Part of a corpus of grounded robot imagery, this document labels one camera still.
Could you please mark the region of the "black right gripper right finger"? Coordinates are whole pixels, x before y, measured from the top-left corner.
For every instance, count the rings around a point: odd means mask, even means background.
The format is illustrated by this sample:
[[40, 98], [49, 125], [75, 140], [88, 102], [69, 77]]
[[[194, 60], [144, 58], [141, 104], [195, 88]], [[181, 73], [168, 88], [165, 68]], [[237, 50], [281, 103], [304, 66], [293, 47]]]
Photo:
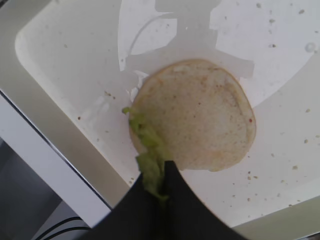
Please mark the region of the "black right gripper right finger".
[[244, 240], [196, 196], [173, 161], [165, 162], [165, 190], [169, 195], [167, 229], [170, 240]]

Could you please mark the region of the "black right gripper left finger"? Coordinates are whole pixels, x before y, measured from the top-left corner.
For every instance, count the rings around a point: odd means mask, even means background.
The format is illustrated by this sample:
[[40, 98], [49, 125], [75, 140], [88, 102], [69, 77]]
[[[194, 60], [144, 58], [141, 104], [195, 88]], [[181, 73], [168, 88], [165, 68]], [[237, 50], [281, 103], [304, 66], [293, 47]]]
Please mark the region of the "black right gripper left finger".
[[158, 201], [140, 175], [125, 197], [90, 232], [90, 240], [163, 240]]

